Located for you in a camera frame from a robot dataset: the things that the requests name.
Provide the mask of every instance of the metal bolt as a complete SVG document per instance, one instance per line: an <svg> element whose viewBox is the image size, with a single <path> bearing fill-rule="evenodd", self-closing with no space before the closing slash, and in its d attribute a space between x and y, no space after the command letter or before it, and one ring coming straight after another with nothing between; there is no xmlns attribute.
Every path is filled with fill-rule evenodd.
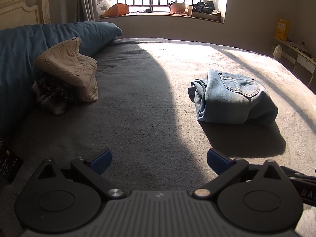
<svg viewBox="0 0 316 237"><path fill-rule="evenodd" d="M124 192L121 189L117 189L117 188L110 189L107 193L111 197L115 197L115 198L120 197L124 194Z"/></svg>
<svg viewBox="0 0 316 237"><path fill-rule="evenodd" d="M197 189L194 191L194 194L198 197L207 197L211 194L211 192L208 189Z"/></svg>

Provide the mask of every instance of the desk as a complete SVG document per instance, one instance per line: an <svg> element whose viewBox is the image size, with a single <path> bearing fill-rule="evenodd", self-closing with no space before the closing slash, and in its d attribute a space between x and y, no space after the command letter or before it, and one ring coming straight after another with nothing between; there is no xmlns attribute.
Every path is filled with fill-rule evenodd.
<svg viewBox="0 0 316 237"><path fill-rule="evenodd" d="M282 57L279 62L316 94L316 61L276 37L273 37L271 49L272 57L277 45L282 46Z"/></svg>

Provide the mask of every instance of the long teal pillow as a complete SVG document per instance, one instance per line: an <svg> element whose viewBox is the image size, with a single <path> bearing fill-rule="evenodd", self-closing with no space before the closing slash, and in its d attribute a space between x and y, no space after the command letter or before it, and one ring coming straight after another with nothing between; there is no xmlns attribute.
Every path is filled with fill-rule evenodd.
<svg viewBox="0 0 316 237"><path fill-rule="evenodd" d="M79 51L92 56L122 31L108 22L27 25L0 31L0 136L8 133L34 106L31 91L39 71L35 59L45 50L73 37Z"/></svg>

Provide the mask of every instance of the headboard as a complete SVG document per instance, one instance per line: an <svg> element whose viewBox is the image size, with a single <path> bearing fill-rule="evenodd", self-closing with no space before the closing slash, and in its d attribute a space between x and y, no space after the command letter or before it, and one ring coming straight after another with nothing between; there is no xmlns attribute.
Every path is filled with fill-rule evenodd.
<svg viewBox="0 0 316 237"><path fill-rule="evenodd" d="M31 7L25 0L0 0L0 30L50 22L48 0L36 0Z"/></svg>

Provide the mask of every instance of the folded beige pants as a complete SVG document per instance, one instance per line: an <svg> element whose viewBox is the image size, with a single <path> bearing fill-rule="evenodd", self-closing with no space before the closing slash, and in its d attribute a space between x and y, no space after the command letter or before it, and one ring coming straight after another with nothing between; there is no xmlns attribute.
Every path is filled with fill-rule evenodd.
<svg viewBox="0 0 316 237"><path fill-rule="evenodd" d="M81 39L75 37L50 47L35 60L35 67L77 87L83 102L98 100L97 62L79 53Z"/></svg>

